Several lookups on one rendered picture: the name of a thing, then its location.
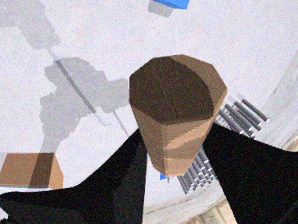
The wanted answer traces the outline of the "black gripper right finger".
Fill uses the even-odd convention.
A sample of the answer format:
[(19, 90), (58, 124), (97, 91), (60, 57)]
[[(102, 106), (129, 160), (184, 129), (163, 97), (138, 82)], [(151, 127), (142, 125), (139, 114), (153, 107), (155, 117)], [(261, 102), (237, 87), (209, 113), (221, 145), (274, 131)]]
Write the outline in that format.
[(213, 123), (202, 148), (237, 224), (282, 224), (298, 206), (298, 151)]

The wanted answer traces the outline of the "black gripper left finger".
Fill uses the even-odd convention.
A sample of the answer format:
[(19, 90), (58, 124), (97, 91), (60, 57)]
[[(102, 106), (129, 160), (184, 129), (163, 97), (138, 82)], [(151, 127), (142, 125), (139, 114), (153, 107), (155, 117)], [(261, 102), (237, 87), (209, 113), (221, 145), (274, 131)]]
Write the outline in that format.
[(140, 128), (82, 183), (4, 192), (0, 208), (17, 224), (142, 224), (148, 151)]

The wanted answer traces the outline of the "blue block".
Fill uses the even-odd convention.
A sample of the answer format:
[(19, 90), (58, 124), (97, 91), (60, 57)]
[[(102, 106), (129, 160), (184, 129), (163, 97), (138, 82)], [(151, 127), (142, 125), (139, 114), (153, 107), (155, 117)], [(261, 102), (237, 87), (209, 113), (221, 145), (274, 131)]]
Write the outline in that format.
[(176, 8), (176, 10), (186, 10), (190, 0), (153, 0), (153, 2), (166, 4), (166, 6)]

